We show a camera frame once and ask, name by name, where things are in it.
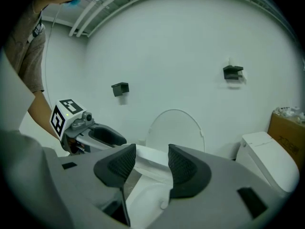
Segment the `black rubber pad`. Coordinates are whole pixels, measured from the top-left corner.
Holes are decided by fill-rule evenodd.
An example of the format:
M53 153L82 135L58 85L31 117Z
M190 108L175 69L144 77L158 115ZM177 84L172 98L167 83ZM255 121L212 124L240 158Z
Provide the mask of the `black rubber pad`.
M98 161L93 171L106 186L122 188L135 164L136 145L131 144L121 151Z
M258 217L267 209L267 206L262 202L262 200L258 197L252 188L243 187L237 190L237 192L247 206L253 219Z
M73 162L70 162L70 163L63 164L62 168L66 170L66 169L72 168L74 166L77 166L77 164L73 163Z
M170 199L194 197L209 184L212 173L205 162L173 144L169 144L168 159L173 176Z
M121 146L127 143L126 139L123 136L119 136L104 127L94 128L89 132L89 136L111 147L114 147L113 145Z

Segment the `white wall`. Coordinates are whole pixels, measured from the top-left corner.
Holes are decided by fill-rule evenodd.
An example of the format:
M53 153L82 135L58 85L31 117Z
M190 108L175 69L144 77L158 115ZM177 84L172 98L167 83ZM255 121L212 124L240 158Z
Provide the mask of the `white wall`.
M51 23L44 21L46 27L46 44L42 60L42 81L44 85L44 95L49 102L45 79L45 57ZM86 37L69 37L70 28L55 24L52 29L47 55L47 83L51 100L54 107L55 101L60 98L73 98L83 101L82 69L85 63L87 46ZM27 113L21 123L20 132L34 137L42 146L53 148L58 156L65 156L65 152L59 141L37 125Z
M247 82L226 83L231 57ZM273 109L300 105L298 51L270 16L241 0L147 0L89 40L86 107L125 135L145 139L162 111L178 108L201 125L208 153L234 158L246 133L266 131ZM129 83L126 104L111 85Z

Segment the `person's arm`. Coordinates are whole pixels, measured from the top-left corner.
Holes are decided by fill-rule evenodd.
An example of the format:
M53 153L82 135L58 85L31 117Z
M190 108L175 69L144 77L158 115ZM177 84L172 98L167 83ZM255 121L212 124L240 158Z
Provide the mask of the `person's arm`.
M44 130L46 130L53 137L58 139L50 124L50 117L52 111L47 100L45 99L41 91L36 91L33 94L35 95L35 99L30 108L28 109L30 116Z

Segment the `toilet seat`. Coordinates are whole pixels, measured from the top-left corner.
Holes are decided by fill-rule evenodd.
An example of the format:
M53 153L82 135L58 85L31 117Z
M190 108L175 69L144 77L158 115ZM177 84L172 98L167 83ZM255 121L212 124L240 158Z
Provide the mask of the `toilet seat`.
M134 169L142 174L126 200L132 228L145 228L167 207L173 176L168 165L168 145L205 152L203 132L188 113L164 111L153 121L146 146L136 145Z

